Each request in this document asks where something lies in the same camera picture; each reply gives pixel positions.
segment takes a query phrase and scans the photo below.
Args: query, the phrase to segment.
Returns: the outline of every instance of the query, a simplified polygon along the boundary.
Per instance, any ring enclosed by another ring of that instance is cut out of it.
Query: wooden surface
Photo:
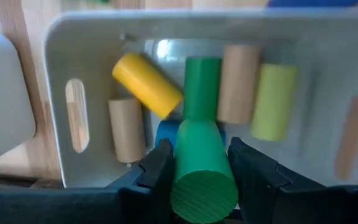
[[[53,18],[88,9],[223,9],[264,6],[267,0],[0,0],[0,33],[16,46],[37,122],[35,138],[0,157],[0,173],[60,178],[56,142],[42,63],[42,42]]]

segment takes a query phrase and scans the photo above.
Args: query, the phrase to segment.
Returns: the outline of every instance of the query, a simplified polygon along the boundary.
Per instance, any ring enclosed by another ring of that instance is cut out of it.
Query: plastic container
[[[346,160],[352,164],[349,178],[336,175],[349,107],[358,96],[358,9],[260,9],[71,12],[55,21],[45,64],[65,186],[104,187],[127,172],[114,155],[108,110],[108,100],[128,94],[111,78],[122,55],[142,52],[183,90],[185,59],[222,57],[226,44],[258,45],[262,63],[298,67],[287,137],[258,140],[249,125],[224,124],[226,147],[239,136],[324,185],[358,184],[358,153],[352,163]],[[85,88],[89,144],[81,154],[73,150],[65,101],[72,78]],[[144,114],[151,150],[160,119]]]

